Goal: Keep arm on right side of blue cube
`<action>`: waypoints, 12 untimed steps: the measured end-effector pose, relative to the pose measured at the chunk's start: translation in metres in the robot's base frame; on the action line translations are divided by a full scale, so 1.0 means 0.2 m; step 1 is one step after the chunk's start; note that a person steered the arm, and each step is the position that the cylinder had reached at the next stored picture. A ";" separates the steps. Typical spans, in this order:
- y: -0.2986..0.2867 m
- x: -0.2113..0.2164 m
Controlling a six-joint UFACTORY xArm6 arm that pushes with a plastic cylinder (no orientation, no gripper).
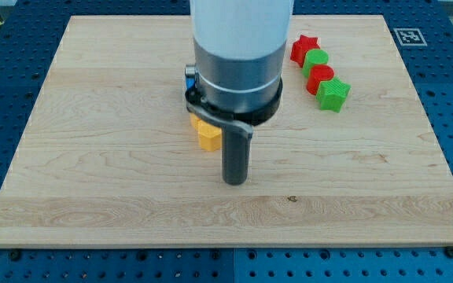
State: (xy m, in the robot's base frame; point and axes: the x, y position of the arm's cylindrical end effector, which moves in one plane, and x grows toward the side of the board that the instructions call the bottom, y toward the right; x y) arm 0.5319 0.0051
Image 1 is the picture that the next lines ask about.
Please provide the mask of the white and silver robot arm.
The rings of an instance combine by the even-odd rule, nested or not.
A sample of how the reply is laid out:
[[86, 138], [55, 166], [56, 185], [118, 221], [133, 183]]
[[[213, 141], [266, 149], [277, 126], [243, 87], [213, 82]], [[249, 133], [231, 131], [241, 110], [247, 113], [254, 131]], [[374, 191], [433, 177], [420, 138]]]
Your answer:
[[277, 96], [293, 0], [190, 0], [198, 89], [227, 112]]

